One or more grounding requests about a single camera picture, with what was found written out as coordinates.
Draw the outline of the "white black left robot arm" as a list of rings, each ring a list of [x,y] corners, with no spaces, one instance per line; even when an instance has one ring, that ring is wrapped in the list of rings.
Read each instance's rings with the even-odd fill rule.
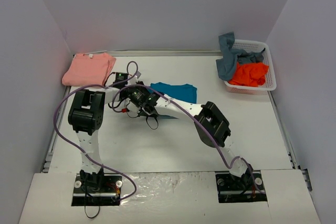
[[[127,84],[135,84],[140,75],[136,72],[131,80],[125,82],[128,74],[117,73],[116,83],[112,87],[94,91],[85,88],[75,94],[68,122],[76,132],[82,151],[81,181],[86,182],[93,191],[101,191],[106,185],[98,143],[98,130],[102,126],[104,106],[112,102],[119,89]]]

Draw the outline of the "orange t shirt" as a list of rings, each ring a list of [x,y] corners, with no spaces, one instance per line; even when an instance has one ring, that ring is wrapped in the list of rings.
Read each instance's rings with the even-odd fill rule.
[[[236,72],[234,73],[229,84],[246,87],[259,87],[265,84],[266,74],[269,66],[259,63],[237,64]]]

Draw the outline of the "teal blue t shirt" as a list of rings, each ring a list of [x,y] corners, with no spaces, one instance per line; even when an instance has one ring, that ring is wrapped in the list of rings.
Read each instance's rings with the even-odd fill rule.
[[[170,85],[163,82],[151,83],[150,87],[160,93],[188,103],[197,103],[197,88],[191,84]]]

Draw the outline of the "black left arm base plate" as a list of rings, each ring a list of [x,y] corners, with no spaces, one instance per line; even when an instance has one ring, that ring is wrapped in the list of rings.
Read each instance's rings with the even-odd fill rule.
[[[122,184],[121,176],[106,174],[99,189],[87,186],[87,194],[85,194],[84,180],[77,174],[71,206],[119,206]]]

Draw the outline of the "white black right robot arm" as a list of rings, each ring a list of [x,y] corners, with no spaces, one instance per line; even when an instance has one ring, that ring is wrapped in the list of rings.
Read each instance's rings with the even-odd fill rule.
[[[170,116],[180,120],[192,120],[201,141],[217,149],[228,171],[233,175],[233,183],[244,189],[251,184],[252,178],[247,164],[235,153],[229,121],[213,102],[195,104],[172,98],[161,92],[149,92],[143,87],[131,87],[121,92],[130,101],[129,111],[138,116],[157,118]]]

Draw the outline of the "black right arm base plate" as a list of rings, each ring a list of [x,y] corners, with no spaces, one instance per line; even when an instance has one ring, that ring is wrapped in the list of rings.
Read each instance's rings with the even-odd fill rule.
[[[248,203],[267,202],[267,195],[260,171],[254,171],[253,177],[247,172],[236,177],[229,172],[215,173],[218,202]]]

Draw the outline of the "white plastic laundry basket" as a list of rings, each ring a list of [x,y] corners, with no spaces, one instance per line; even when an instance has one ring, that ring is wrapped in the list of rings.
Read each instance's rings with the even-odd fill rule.
[[[269,47],[264,42],[253,41],[253,40],[241,40],[236,39],[233,44],[233,49],[243,49],[246,52],[260,52],[265,49],[262,53],[264,60],[263,64],[267,65],[268,72],[265,74],[265,83],[258,87],[247,87],[247,86],[236,86],[231,85],[228,82],[224,82],[225,88],[231,93],[241,93],[241,94],[251,94],[251,95],[264,95],[268,91],[274,91],[277,87],[275,71],[272,64],[271,53]]]

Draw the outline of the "pink t shirt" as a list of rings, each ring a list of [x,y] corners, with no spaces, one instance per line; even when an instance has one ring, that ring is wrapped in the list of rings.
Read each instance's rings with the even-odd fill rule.
[[[103,52],[100,54],[75,54],[61,83],[64,86],[103,85],[111,73],[116,58]]]

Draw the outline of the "grey t shirt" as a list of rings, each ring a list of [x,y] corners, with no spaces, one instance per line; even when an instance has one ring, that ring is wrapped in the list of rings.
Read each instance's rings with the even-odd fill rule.
[[[216,60],[216,67],[218,77],[221,80],[231,80],[237,70],[238,64],[260,63],[264,60],[263,53],[266,48],[260,52],[247,52],[243,49],[233,48],[235,43],[235,35],[233,31],[220,35],[218,37],[218,42],[222,58]]]

